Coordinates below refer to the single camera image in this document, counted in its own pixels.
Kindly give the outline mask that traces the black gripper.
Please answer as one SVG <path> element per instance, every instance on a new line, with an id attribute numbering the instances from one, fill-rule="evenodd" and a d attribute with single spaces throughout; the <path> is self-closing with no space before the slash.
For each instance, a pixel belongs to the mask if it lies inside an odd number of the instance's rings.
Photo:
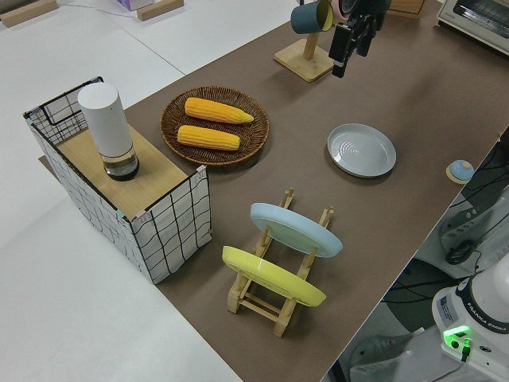
<path id="1" fill-rule="evenodd" d="M 352 15 L 370 15 L 369 21 L 363 20 L 359 27 L 359 34 L 356 39 L 356 52 L 360 56 L 366 56 L 369 50 L 369 42 L 377 33 L 376 15 L 384 15 L 391 4 L 391 0 L 351 0 L 345 2 L 345 14 Z"/>

